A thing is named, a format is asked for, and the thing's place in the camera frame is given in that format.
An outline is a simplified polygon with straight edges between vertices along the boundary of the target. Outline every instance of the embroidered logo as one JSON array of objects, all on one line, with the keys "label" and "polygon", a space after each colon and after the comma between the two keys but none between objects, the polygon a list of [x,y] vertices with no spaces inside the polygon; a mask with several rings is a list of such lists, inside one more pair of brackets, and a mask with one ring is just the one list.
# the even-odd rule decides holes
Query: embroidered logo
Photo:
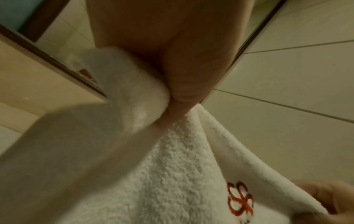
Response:
[{"label": "embroidered logo", "polygon": [[229,209],[232,214],[240,218],[240,224],[247,224],[253,216],[253,197],[244,183],[238,182],[236,187],[228,183]]}]

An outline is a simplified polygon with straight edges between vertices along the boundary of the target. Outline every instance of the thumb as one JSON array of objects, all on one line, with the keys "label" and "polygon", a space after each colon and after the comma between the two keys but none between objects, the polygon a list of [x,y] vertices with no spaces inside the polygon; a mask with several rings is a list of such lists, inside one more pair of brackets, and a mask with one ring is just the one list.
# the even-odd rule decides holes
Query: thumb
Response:
[{"label": "thumb", "polygon": [[338,215],[297,214],[292,218],[292,224],[346,224]]}]

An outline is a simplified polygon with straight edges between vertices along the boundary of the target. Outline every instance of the towel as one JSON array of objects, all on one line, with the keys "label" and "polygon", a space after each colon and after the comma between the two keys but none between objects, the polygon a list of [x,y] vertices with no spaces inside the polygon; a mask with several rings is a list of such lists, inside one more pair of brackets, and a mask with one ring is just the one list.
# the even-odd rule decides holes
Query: towel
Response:
[{"label": "towel", "polygon": [[327,212],[201,105],[157,126],[169,90],[134,56],[94,49],[71,66],[109,100],[45,115],[1,155],[0,223],[288,224]]}]

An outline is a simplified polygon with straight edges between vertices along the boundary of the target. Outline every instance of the skin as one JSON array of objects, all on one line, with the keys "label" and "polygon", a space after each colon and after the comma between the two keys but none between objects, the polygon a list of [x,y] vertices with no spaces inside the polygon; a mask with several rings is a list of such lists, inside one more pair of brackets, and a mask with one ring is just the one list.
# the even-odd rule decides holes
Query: skin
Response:
[{"label": "skin", "polygon": [[327,208],[329,215],[298,214],[293,224],[353,224],[354,187],[344,182],[295,182]]},{"label": "skin", "polygon": [[254,0],[88,0],[97,47],[118,46],[162,74],[168,125],[202,101],[232,64]]}]

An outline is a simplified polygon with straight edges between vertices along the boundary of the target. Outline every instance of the folded towel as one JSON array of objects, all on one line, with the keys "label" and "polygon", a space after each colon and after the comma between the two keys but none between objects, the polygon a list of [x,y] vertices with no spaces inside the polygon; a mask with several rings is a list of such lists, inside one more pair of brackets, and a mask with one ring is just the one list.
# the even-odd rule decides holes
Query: folded towel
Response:
[{"label": "folded towel", "polygon": [[44,116],[0,157],[0,223],[287,224],[326,213],[201,105],[155,125],[170,94],[133,56],[94,49],[72,66],[109,102]]}]

